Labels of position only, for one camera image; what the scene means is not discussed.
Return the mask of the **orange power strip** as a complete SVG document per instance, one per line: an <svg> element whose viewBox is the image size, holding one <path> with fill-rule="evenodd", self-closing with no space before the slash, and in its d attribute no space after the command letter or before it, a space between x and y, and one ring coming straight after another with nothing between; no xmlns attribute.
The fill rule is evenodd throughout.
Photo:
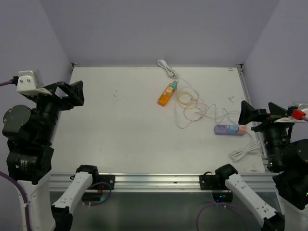
<svg viewBox="0 0 308 231"><path fill-rule="evenodd" d="M160 106L165 106L168 101L170 100L170 98L173 96L173 94L176 92L177 88L173 88L173 92L171 94L166 94L165 90L163 91L163 93L160 95L160 97L157 100L158 105Z"/></svg>

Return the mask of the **yellow charger plug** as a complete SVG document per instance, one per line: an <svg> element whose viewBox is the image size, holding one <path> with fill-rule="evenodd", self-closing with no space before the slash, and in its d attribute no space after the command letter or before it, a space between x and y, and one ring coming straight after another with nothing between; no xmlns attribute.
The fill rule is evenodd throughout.
<svg viewBox="0 0 308 231"><path fill-rule="evenodd" d="M173 92L173 88L172 87L168 87L166 90L165 90L165 93L166 94L171 94Z"/></svg>

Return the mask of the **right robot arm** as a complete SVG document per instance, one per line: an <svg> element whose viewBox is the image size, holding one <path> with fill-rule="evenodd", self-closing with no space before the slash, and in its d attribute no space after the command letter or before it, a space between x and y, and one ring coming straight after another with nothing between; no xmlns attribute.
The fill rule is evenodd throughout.
<svg viewBox="0 0 308 231"><path fill-rule="evenodd" d="M264 202L242 179L238 171L226 164L215 171L214 183L231 190L257 219L263 231L306 231L308 229L308 141L291 141L295 123L307 122L305 104L284 109L272 102L269 111L255 109L241 102L239 125L258 122L253 132L263 135L272 177L283 212Z"/></svg>

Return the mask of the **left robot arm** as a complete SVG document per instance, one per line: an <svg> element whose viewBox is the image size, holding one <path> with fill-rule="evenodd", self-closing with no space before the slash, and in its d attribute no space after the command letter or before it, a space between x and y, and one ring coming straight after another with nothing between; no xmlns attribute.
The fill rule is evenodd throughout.
<svg viewBox="0 0 308 231"><path fill-rule="evenodd" d="M57 82L41 89L30 87L23 94L36 107L17 105L3 117L3 135L8 139L8 173L20 196L26 231L68 231L82 195L99 186L96 166L81 165L62 197L50 201L49 182L53 148L51 140L61 111L84 104L83 82Z"/></svg>

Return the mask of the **purple power strip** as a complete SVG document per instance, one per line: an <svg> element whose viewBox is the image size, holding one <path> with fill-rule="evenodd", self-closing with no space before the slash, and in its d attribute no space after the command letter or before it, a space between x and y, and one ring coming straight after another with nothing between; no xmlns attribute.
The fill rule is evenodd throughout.
<svg viewBox="0 0 308 231"><path fill-rule="evenodd" d="M238 134L238 133L227 133L227 127L229 125L222 125L222 124L216 124L214 126L214 134L215 135L229 135L229 136L243 136L244 134Z"/></svg>

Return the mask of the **teal charger plug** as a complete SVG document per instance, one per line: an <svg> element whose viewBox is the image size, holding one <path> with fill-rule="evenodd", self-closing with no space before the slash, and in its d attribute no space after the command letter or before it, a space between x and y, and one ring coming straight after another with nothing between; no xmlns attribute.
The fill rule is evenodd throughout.
<svg viewBox="0 0 308 231"><path fill-rule="evenodd" d="M171 87L172 87L172 88L177 88L177 82L172 82L172 83L171 83Z"/></svg>

